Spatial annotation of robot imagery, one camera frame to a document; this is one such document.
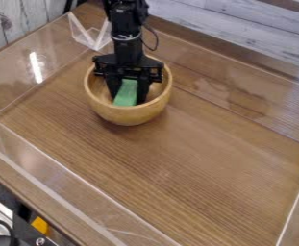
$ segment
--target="cable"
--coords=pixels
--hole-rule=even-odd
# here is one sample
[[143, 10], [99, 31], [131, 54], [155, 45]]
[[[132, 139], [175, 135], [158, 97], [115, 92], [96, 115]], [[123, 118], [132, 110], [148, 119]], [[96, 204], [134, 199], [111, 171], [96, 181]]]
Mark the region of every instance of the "cable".
[[13, 233], [13, 230], [12, 230], [11, 226], [3, 220], [0, 220], [0, 225], [3, 225], [9, 231], [9, 234], [11, 234], [11, 245], [9, 246], [16, 246], [16, 235]]
[[151, 51], [155, 51], [156, 48], [158, 48], [158, 45], [159, 45], [159, 37], [158, 37], [158, 34], [156, 34], [155, 30], [152, 29], [152, 27], [148, 26], [146, 23], [144, 23], [144, 27], [146, 27], [146, 29], [154, 34], [154, 37], [155, 37], [155, 45], [154, 45], [154, 48], [151, 48], [151, 47], [146, 44], [143, 38], [142, 38], [142, 42], [143, 42], [144, 46], [146, 46]]

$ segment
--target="bowl rim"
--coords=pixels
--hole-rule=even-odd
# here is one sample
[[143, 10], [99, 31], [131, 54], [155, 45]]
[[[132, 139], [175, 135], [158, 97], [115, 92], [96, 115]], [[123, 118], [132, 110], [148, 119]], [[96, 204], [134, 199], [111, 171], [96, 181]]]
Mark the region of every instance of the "bowl rim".
[[135, 110], [135, 109], [140, 109], [140, 108], [144, 108], [152, 104], [155, 104], [163, 97], [166, 97], [171, 91], [171, 88], [172, 88], [172, 73], [171, 73], [171, 70], [170, 70], [170, 67], [164, 64], [164, 70], [166, 70], [166, 73], [168, 74], [168, 78], [167, 78], [167, 86], [164, 88], [164, 91], [163, 93], [156, 97], [154, 98], [151, 101], [146, 102], [144, 104], [142, 105], [136, 105], [136, 106], [132, 106], [132, 107], [123, 107], [123, 106], [115, 106], [113, 104], [107, 104], [104, 103], [103, 101], [100, 101], [97, 99], [96, 96], [93, 96], [93, 94], [91, 93], [91, 89], [89, 89], [89, 75], [93, 71], [93, 68], [95, 68], [95, 64], [87, 69], [87, 72], [84, 74], [84, 77], [83, 77], [83, 86], [84, 86], [84, 91], [85, 91], [85, 94], [89, 96], [89, 98], [97, 102], [100, 105], [103, 106], [107, 106], [108, 108], [111, 109], [119, 109], [119, 110]]

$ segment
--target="green block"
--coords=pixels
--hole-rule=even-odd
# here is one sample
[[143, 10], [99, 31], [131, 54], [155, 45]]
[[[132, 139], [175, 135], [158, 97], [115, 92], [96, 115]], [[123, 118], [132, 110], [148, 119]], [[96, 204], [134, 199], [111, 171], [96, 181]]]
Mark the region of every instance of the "green block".
[[116, 106], [135, 106], [138, 101], [138, 81], [121, 80], [121, 86], [115, 97], [113, 105]]

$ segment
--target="wooden bowl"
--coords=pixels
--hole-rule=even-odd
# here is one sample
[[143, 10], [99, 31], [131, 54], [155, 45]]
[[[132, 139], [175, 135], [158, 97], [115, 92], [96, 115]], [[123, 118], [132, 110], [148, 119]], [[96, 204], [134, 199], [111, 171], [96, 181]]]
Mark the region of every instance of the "wooden bowl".
[[164, 110], [172, 90], [172, 74], [166, 66], [163, 82], [152, 83], [147, 102], [132, 107], [113, 105], [113, 100], [103, 77], [93, 75], [95, 65], [89, 67], [83, 78], [84, 91], [93, 111], [109, 122], [120, 126], [136, 126], [154, 119]]

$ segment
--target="white wooden wall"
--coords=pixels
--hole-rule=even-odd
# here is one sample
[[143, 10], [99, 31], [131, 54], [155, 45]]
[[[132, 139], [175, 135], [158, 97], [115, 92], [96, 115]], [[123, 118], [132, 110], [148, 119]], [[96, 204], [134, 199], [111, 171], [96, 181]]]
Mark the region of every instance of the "white wooden wall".
[[0, 48], [23, 37], [64, 11], [67, 0], [0, 0]]
[[150, 13], [299, 65], [299, 13], [255, 0], [148, 0]]

